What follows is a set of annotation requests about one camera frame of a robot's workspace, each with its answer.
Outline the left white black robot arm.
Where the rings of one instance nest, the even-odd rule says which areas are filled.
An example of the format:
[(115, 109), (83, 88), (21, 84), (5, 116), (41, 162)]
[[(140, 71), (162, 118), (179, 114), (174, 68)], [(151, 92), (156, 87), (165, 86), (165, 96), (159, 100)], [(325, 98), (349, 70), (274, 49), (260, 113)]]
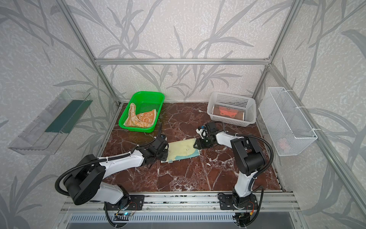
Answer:
[(111, 157), (87, 155), (77, 166), (59, 176), (55, 189), (71, 197), (75, 205), (104, 202), (124, 208), (131, 203), (129, 193), (121, 186), (105, 183), (104, 179), (130, 168), (152, 165), (157, 160), (165, 161), (168, 148), (166, 135), (160, 134), (150, 143), (138, 145), (127, 153)]

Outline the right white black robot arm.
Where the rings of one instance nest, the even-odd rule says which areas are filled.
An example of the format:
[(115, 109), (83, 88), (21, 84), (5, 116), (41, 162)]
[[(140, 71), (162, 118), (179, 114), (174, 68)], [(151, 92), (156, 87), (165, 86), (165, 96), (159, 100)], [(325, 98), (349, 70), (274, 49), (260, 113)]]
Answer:
[(230, 133), (219, 130), (217, 122), (209, 122), (196, 129), (199, 137), (195, 140), (195, 149), (208, 149), (216, 145), (231, 148), (236, 165), (239, 169), (238, 180), (234, 186), (232, 202), (238, 207), (249, 201), (253, 194), (253, 184), (259, 174), (263, 173), (270, 162), (266, 162), (259, 141), (268, 145), (268, 142), (255, 135)]

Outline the yellow green towel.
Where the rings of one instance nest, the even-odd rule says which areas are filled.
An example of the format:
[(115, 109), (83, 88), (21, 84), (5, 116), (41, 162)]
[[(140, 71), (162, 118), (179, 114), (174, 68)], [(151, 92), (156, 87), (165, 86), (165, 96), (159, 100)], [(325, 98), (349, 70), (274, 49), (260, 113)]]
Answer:
[(200, 156), (200, 150), (194, 148), (195, 138), (169, 143), (168, 156), (162, 163), (173, 163)]

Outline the peach patterned towel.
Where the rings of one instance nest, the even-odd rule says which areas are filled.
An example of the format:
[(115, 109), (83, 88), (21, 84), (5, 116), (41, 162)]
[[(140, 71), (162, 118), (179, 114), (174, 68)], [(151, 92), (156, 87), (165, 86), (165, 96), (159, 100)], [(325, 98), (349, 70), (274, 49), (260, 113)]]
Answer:
[(130, 104), (130, 108), (128, 111), (128, 117), (124, 122), (125, 127), (134, 127), (134, 128), (150, 128), (155, 123), (157, 112), (155, 109), (137, 114), (136, 105), (134, 103)]

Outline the pink brown bear towel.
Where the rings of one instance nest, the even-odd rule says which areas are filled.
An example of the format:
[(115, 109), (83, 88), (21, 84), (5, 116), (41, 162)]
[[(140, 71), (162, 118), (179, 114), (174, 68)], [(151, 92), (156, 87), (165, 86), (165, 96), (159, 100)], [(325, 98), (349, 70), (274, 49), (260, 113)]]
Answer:
[(244, 111), (237, 110), (234, 108), (219, 106), (219, 105), (214, 105), (213, 114), (221, 116), (221, 117), (242, 120), (242, 121), (244, 121), (244, 119), (245, 119)]

